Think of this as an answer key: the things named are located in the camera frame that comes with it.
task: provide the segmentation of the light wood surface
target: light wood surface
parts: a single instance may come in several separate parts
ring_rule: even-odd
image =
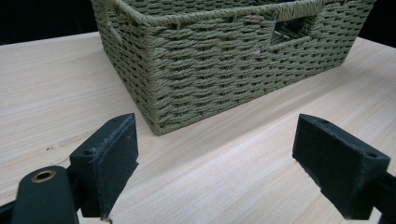
[[[108,119],[134,112],[140,165],[110,214],[114,224],[347,223],[291,157],[297,118],[327,119],[383,151],[394,175],[395,73],[396,49],[358,38],[340,67],[155,136],[99,34],[3,46],[0,204],[15,199],[25,175],[68,166],[68,155]]]

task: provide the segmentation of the table surface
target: table surface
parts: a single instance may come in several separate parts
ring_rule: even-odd
[[[25,175],[67,167],[68,155],[107,120],[133,112],[140,165],[110,214],[115,224],[358,223],[345,221],[291,157],[297,119],[335,123],[392,157],[394,175],[395,73],[396,49],[358,38],[337,68],[156,136],[99,34],[2,46],[0,204],[15,199]],[[363,223],[379,217],[374,210]]]

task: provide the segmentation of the green wicker basket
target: green wicker basket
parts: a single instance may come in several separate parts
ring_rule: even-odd
[[[374,0],[92,4],[106,54],[164,134],[340,65]]]

